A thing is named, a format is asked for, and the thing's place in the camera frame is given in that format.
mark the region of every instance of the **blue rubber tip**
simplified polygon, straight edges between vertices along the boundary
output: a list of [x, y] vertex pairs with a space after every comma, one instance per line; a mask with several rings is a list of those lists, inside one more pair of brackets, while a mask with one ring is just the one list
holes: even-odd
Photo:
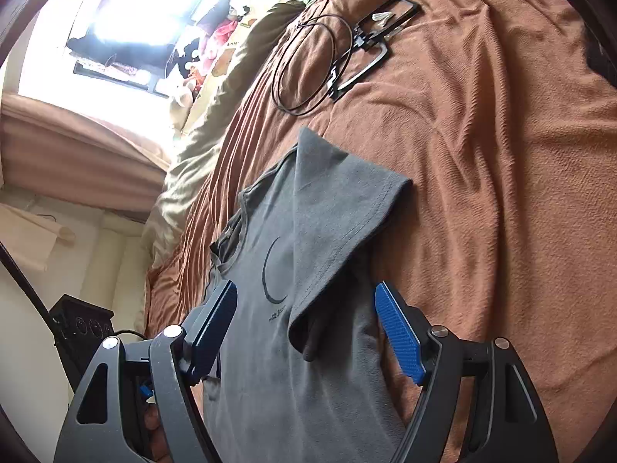
[[388, 335], [400, 368], [416, 385], [421, 385], [427, 370], [422, 363], [420, 342], [409, 322], [383, 282], [375, 289], [375, 310]]

